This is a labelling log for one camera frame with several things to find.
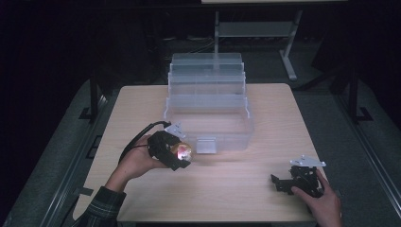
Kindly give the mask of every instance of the light wood table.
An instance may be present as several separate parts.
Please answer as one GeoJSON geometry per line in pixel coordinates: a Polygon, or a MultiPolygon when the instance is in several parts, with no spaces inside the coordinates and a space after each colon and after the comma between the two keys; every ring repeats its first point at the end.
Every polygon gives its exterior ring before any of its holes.
{"type": "MultiPolygon", "coordinates": [[[[248,84],[247,93],[255,131],[246,150],[197,154],[185,169],[152,169],[130,181],[118,220],[313,220],[298,198],[277,192],[270,180],[271,174],[290,179],[289,160],[302,154],[318,159],[290,88],[248,84]]],[[[149,123],[162,119],[166,97],[164,85],[121,89],[84,185],[94,193],[80,195],[74,218],[106,183],[129,141],[149,123]]]]}

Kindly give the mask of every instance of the dark background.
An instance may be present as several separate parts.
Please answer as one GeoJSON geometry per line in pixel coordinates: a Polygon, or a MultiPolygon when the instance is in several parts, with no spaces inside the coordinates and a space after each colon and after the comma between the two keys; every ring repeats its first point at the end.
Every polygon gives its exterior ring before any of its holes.
{"type": "MultiPolygon", "coordinates": [[[[106,94],[149,84],[164,71],[159,38],[213,37],[214,11],[191,4],[199,1],[0,0],[1,223],[84,81],[96,75],[106,94]],[[182,2],[186,8],[171,7],[182,2]],[[167,9],[151,8],[161,3],[167,9]]],[[[315,66],[329,71],[353,56],[360,78],[401,129],[400,9],[396,1],[306,6],[297,39],[330,34],[315,66]]],[[[251,19],[264,15],[257,12],[251,19]]]]}

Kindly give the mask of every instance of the clear plastic container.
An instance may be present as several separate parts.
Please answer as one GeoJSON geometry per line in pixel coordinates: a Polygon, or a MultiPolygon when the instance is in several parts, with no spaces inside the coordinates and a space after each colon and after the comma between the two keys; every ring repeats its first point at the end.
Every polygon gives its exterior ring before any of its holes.
{"type": "Polygon", "coordinates": [[[175,54],[164,119],[181,122],[197,153],[243,150],[253,134],[241,55],[175,54]]]}

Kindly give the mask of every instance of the sleeve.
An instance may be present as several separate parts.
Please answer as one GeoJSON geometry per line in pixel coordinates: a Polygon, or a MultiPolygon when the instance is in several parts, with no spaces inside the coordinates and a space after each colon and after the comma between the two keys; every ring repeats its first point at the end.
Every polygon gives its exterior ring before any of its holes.
{"type": "Polygon", "coordinates": [[[86,211],[73,226],[117,226],[117,216],[126,196],[125,193],[117,193],[101,186],[86,211]]]}

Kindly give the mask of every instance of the person's left hand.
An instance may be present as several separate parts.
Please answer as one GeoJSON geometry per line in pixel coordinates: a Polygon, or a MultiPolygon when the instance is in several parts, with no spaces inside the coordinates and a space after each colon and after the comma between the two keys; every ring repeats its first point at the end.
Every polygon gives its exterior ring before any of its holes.
{"type": "Polygon", "coordinates": [[[138,178],[153,168],[166,167],[159,160],[150,157],[146,146],[149,137],[150,135],[145,135],[138,140],[136,148],[131,149],[121,160],[105,187],[123,192],[129,180],[138,178]]]}

